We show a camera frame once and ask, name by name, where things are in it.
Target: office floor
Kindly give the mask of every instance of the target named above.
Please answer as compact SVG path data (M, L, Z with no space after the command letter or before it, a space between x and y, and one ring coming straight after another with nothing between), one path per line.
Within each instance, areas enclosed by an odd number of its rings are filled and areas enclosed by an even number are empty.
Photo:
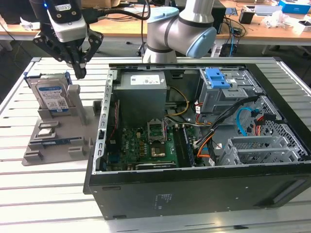
M13 51L0 52L0 102L5 98L16 80L20 77L31 57L19 46L21 41L13 41ZM22 42L22 46L32 57L48 57L44 51L32 44ZM136 56L138 44L127 45L122 42L106 42L95 56L103 57L133 57ZM239 45L236 57L261 57L263 46ZM280 57L306 84L311 84L311 57L303 56L303 51L294 46L281 46L278 51L268 51L265 56Z

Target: blue drive bay latch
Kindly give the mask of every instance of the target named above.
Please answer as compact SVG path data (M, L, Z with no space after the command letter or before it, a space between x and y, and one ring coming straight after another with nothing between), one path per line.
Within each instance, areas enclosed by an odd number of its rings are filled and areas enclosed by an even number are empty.
M212 88L229 88L225 75L218 68L206 68L205 76L210 81Z

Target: wooden desk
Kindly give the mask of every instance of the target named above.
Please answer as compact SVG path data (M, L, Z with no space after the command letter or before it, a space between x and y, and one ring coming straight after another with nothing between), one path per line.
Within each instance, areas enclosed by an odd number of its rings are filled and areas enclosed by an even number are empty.
M221 0L226 7L252 5L251 3L236 3L229 0ZM303 18L304 15L290 15L295 18ZM238 21L238 16L230 16ZM285 28L266 28L261 24L263 17L254 16L251 24L244 24L247 34L240 40L240 44L256 45L311 45L311 33L295 34L289 26ZM101 20L91 25L91 29L104 34L104 41L131 41L140 42L140 20L131 22L115 22ZM19 25L8 25L8 31L16 40L32 40L37 34L36 31L26 31ZM147 23L144 23L144 37L147 35ZM222 31L217 35L214 50L219 49L229 37L229 29L222 26ZM0 40L11 40L11 37L0 27Z

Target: motherboard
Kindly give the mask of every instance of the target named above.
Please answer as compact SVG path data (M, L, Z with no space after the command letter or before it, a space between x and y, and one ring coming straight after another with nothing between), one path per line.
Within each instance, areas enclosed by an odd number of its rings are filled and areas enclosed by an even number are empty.
M120 138L120 151L108 155L108 170L176 168L194 165L192 145L197 137L192 126L162 128L151 122L147 127L123 128Z

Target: metal workbench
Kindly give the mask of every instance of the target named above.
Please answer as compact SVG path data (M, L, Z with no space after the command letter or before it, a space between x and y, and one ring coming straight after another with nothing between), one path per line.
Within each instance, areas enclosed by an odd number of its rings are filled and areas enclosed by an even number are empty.
M179 59L185 63L254 63L311 129L311 91L281 61L273 58ZM93 58L81 86L83 105L101 100L109 63L138 63L139 58ZM52 58L34 58L25 71L67 70ZM73 70L68 69L73 80ZM23 166L26 146L37 120L38 103L19 78L0 106L0 232L307 232L311 229L311 189L279 209L228 211L104 221L92 195L82 193L87 161ZM212 187L207 194L212 195Z

